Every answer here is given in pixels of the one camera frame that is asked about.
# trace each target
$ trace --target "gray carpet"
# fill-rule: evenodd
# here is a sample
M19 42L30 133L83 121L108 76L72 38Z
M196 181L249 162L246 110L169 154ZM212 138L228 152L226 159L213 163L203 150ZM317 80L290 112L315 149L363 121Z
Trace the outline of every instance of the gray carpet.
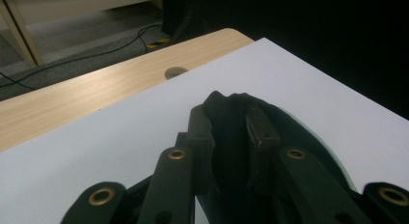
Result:
M153 24L158 26L149 28L142 35L141 37L142 40L136 40L135 42L129 44L130 42L135 40L136 37L138 37L138 34L135 33L134 37L124 38L117 42L112 42L105 44L103 46L98 46L93 49L84 51L82 53L66 57L64 59L58 60L50 64L46 64L39 68L34 68L31 70L27 70L25 72L15 74L13 75L13 79L18 80L32 72L37 71L38 73L33 74L32 76L21 81L20 83L32 88L39 89L94 70L99 70L114 65L127 59L143 55L146 53L145 43L149 44L168 37L166 34L161 32L160 23ZM10 83L11 81L8 80L7 78L0 79L0 86ZM7 87L0 87L0 100L13 98L31 91L33 90L22 87L21 85L18 84L13 84Z

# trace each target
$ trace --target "black cable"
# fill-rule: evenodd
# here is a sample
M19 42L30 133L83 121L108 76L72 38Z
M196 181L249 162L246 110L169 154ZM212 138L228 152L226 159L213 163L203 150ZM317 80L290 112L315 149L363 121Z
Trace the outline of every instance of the black cable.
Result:
M23 81L23 80L25 80L25 79L27 79L28 77L31 77L31 76L33 76L33 75L39 73L39 72L44 71L44 70L49 70L49 69L52 69L52 68L55 68L55 67L59 67L59 66L64 65L64 64L68 64L68 63L72 63L72 62L76 62L76 61L80 61L80 60L84 60L84 59L88 59L88 58L92 58L92 57L102 56L102 55L105 55L105 54L109 54L109 53L118 51L118 50L123 49L123 48L129 46L130 44L136 42L138 39L140 39L141 42L144 44L145 53L147 53L147 52L148 52L148 48L147 48L147 45L146 45L145 41L142 39L142 35L144 35L150 28L158 27L158 26L161 26L161 25L160 25L160 24L153 24L153 25L151 25L151 26L148 26L148 27L145 27L145 28L143 28L143 29L140 29L139 32L138 32L138 36L137 36L135 39L133 39L132 41L126 43L125 45L120 46L120 47L118 47L118 48L115 48L115 49L113 49L113 50L109 50L109 51L106 51L106 52L103 52L103 53L93 54L93 55L90 55L90 56L85 56L85 57L80 57L80 58L72 59L72 60L69 60L69 61L66 61L66 62L57 64L57 65L54 65L54 66L50 66L50 67L47 67L47 68L43 68L43 69L34 71L34 72L32 72L32 73L29 73L29 74L27 74L27 75L25 75L25 76L23 76L23 77L21 77L20 79L17 79L17 80L14 80L14 79L8 77L7 75L5 75L4 73L0 72L0 74L1 74L2 76L4 76L5 78L9 79L10 81L12 81L12 82L9 83L9 84L0 85L0 88L2 88L2 87L7 87L7 86L12 86L12 85L14 85L14 84L18 84L18 85L20 85L20 86L22 86L22 87L25 87L25 88L28 88L28 89L30 89L30 90L37 90L38 88L30 87L30 86L24 85L24 84L22 84L22 83L20 83L20 82Z

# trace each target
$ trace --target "yellow and black tape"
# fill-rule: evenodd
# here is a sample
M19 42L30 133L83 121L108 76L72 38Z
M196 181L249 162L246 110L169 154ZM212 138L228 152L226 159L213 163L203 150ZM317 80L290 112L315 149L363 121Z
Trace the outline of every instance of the yellow and black tape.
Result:
M168 43L170 41L171 41L171 39L162 39L162 40L159 40L157 42L147 44L147 48L156 48L157 46L159 46L161 44L164 44L164 43Z

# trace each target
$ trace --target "brass ring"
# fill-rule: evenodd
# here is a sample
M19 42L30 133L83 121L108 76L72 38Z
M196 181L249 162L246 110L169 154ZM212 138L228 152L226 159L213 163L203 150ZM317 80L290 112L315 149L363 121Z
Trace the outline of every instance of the brass ring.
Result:
M294 159L303 159L306 157L306 154L299 149L290 149L286 152L286 155Z
M390 203L402 207L409 206L409 198L406 196L406 194L396 189L390 187L380 187L378 189L378 193L383 199L387 200Z
M173 150L168 153L170 159L182 159L186 156L186 153L182 150Z
M102 187L90 195L90 197L88 198L88 202L92 206L102 206L111 201L114 198L114 196L115 189L113 189L112 187Z

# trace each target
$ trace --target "white tabletop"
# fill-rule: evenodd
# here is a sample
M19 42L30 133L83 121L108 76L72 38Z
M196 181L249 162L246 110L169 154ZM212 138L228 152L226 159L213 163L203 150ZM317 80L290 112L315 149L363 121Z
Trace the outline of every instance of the white tabletop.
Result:
M212 91L282 107L331 148L358 191L409 189L409 122L268 40L260 40L0 153L0 223L58 223L97 182L152 174Z

